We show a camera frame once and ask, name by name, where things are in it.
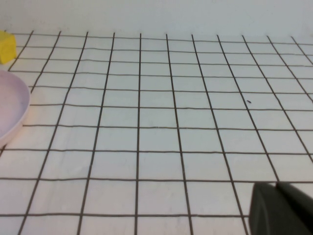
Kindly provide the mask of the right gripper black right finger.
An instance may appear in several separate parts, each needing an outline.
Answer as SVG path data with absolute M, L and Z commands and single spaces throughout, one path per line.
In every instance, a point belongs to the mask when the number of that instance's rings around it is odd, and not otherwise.
M 282 193 L 296 216 L 313 234 L 313 198 L 289 183 L 277 183 L 276 188 Z

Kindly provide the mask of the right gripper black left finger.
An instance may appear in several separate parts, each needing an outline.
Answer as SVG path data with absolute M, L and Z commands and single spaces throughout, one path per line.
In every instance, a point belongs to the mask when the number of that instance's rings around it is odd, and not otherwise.
M 253 187 L 249 226 L 253 235 L 291 235 L 293 214 L 281 193 L 270 184 Z

